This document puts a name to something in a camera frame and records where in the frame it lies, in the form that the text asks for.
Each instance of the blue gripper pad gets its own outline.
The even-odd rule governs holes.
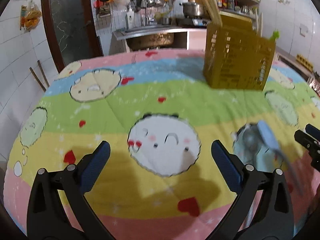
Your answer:
[[[306,132],[316,140],[320,141],[320,131],[309,123],[306,125]]]
[[[103,141],[102,146],[98,147],[98,149],[81,174],[80,192],[82,194],[92,190],[93,185],[110,157],[110,144],[108,142]]]
[[[231,161],[229,157],[230,154],[219,140],[216,140],[212,143],[211,155],[216,165],[218,166],[224,180],[226,181],[229,189],[232,192],[239,194],[242,191],[242,175]]]

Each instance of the colorful blanket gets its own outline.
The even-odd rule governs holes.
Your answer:
[[[205,239],[236,195],[211,157],[219,139],[244,163],[281,167],[296,228],[320,179],[294,132],[320,127],[320,100],[292,69],[274,62],[264,91],[213,90],[200,51],[163,49],[68,65],[22,127],[8,162],[5,208],[26,233],[27,206],[39,168],[64,169],[99,145],[111,156],[85,197],[118,240]],[[301,196],[283,161],[267,147],[252,153],[244,132],[265,121],[303,185]],[[80,228],[60,194],[71,224]]]

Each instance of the gas stove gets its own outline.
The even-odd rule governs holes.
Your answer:
[[[206,28],[211,21],[200,18],[177,18],[176,22],[180,27]]]

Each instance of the pink stripe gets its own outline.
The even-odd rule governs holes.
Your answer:
[[[310,168],[311,158],[305,153],[299,161],[292,165],[298,173],[304,194],[300,196],[288,172],[285,172],[287,182],[293,185],[291,200],[293,204],[295,223],[306,214],[320,183],[320,173]],[[4,181],[4,206],[10,214],[26,230],[28,200],[31,188],[20,177],[16,177],[8,168]],[[226,205],[193,218],[185,215],[162,219],[126,219],[110,216],[99,216],[106,228],[119,240],[122,239],[205,239],[217,226],[230,205]],[[73,227],[81,229],[69,206],[64,207]]]
[[[122,66],[126,64],[143,62],[147,60],[160,60],[182,57],[204,57],[204,52],[200,50],[185,49],[159,49],[149,51],[138,51],[130,53],[120,53],[107,57],[96,57],[92,59],[81,60],[81,67],[78,71],[85,69],[94,69],[98,67]]]

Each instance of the yellow plastic basket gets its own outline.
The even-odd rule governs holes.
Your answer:
[[[207,26],[204,76],[211,88],[263,90],[276,44],[261,38],[251,22],[221,15],[223,27]]]

